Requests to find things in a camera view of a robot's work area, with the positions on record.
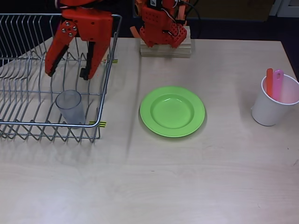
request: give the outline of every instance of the clear plastic cup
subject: clear plastic cup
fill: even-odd
[[[63,91],[57,96],[55,102],[68,124],[85,124],[85,113],[80,93],[75,90]]]

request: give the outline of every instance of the green plate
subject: green plate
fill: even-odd
[[[198,96],[177,86],[153,90],[142,101],[140,116],[151,131],[171,138],[195,132],[205,118]]]

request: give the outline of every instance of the white cup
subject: white cup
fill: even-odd
[[[284,75],[279,101],[269,97],[266,93],[266,77],[261,83],[261,90],[252,108],[252,117],[264,126],[277,124],[283,116],[299,103],[299,83],[292,77]]]

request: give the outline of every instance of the dish rack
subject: dish rack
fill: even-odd
[[[75,38],[53,77],[44,73],[44,60],[61,14],[0,14],[0,138],[35,140],[60,138],[66,142],[100,138],[100,121],[122,17],[112,15],[112,40],[92,82],[79,78],[88,43]],[[84,104],[86,124],[67,124],[55,99],[67,89],[77,90]]]

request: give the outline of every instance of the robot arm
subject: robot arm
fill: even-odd
[[[61,0],[65,5],[62,7],[62,19],[45,59],[45,72],[50,77],[76,36],[89,42],[86,68],[81,69],[80,77],[89,80],[94,76],[110,45],[113,18],[110,12],[82,7],[93,2]]]
[[[45,72],[50,77],[76,36],[89,42],[86,67],[81,69],[80,77],[89,80],[94,76],[110,45],[113,25],[110,12],[93,8],[94,4],[101,1],[103,0],[56,0],[56,6],[59,5],[62,9],[62,17],[45,58]],[[173,17],[178,1],[136,1],[142,5],[141,16],[144,21],[140,37],[149,47],[154,44],[170,44],[177,48],[184,41],[187,32]]]
[[[173,17],[177,3],[175,0],[148,0],[143,3],[141,17],[144,26],[139,34],[147,46],[169,44],[177,48],[184,41],[187,31]]]

